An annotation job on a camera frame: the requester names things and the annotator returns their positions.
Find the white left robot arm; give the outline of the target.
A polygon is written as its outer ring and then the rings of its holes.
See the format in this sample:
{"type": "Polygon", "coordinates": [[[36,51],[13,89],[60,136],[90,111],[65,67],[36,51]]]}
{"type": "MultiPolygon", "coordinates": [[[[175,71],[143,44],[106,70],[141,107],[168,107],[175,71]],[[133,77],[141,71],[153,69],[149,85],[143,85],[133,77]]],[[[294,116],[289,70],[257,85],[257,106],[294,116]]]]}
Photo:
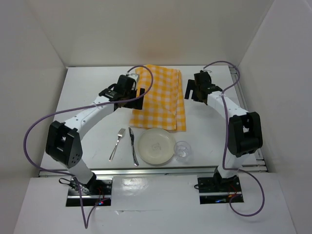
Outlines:
{"type": "Polygon", "coordinates": [[[102,90],[90,108],[64,121],[54,121],[49,126],[45,152],[76,176],[79,189],[86,195],[95,193],[103,183],[82,159],[81,141],[98,122],[117,108],[141,110],[145,89],[138,88],[138,74],[121,75],[117,83],[102,90]]]}

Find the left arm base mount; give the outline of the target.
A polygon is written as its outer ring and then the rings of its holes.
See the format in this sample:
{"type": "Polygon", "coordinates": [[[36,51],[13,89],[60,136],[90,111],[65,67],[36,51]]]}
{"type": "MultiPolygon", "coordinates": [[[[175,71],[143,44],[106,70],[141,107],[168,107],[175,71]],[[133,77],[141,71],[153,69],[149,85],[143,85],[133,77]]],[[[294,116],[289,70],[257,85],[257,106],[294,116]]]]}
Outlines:
{"type": "MultiPolygon", "coordinates": [[[[75,181],[61,178],[59,183],[68,186],[66,207],[79,207],[79,191],[75,181]]],[[[111,206],[112,187],[113,179],[109,177],[100,178],[96,188],[92,191],[80,185],[83,206],[92,207],[95,204],[101,207],[111,206]]]]}

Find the yellow white checkered cloth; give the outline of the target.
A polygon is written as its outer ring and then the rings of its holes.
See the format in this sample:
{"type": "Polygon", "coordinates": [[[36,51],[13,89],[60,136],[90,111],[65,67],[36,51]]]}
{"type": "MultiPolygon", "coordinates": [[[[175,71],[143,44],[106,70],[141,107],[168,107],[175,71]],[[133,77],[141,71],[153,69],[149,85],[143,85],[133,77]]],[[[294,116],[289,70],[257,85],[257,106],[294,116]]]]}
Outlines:
{"type": "Polygon", "coordinates": [[[144,96],[142,110],[133,110],[130,126],[186,131],[186,115],[182,89],[182,74],[178,69],[146,65],[136,68],[138,88],[150,91],[144,96]]]}

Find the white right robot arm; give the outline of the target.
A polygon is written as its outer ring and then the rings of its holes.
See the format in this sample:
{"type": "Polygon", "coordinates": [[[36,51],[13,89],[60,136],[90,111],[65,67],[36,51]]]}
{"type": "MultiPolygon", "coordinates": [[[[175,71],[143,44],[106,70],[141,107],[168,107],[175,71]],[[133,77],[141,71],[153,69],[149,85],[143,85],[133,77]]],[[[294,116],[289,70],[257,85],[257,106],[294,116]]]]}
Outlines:
{"type": "Polygon", "coordinates": [[[212,107],[226,120],[225,150],[213,176],[214,188],[224,191],[237,177],[248,156],[263,145],[260,115],[234,103],[219,86],[212,83],[211,76],[204,70],[188,80],[185,99],[189,98],[212,107]]]}

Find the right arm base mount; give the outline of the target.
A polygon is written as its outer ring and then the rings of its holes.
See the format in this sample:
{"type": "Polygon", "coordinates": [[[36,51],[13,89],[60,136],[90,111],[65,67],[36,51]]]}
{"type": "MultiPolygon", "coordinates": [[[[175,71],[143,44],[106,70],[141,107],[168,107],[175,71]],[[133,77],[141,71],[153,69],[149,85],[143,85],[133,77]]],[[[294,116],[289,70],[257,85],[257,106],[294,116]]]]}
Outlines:
{"type": "Polygon", "coordinates": [[[213,177],[198,177],[194,188],[199,192],[200,204],[243,203],[244,198],[240,180],[236,176],[232,181],[217,184],[213,177]]]}

